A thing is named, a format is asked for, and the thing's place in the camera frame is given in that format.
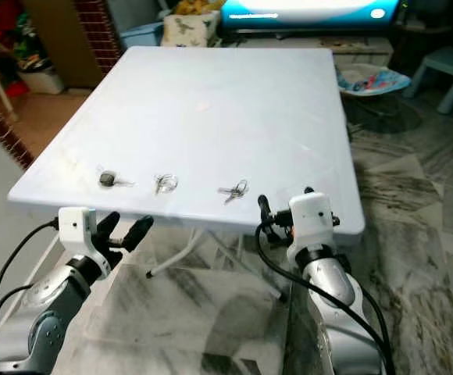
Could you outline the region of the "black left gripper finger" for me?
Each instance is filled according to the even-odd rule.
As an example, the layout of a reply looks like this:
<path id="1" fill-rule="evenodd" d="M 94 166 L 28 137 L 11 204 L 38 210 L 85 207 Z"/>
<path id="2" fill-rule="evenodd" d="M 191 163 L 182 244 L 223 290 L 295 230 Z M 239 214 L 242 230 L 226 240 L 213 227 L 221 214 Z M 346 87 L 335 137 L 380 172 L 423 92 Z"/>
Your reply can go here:
<path id="1" fill-rule="evenodd" d="M 122 247 L 127 252 L 133 252 L 140 245 L 144 237 L 148 235 L 154 225 L 154 218 L 152 216 L 142 216 L 137 219 L 133 225 L 127 230 L 126 235 L 122 239 Z"/>
<path id="2" fill-rule="evenodd" d="M 95 224 L 95 244 L 111 245 L 112 232 L 116 229 L 116 225 L 119 224 L 119 221 L 119 212 L 109 212 L 102 220 L 99 220 L 97 224 Z"/>

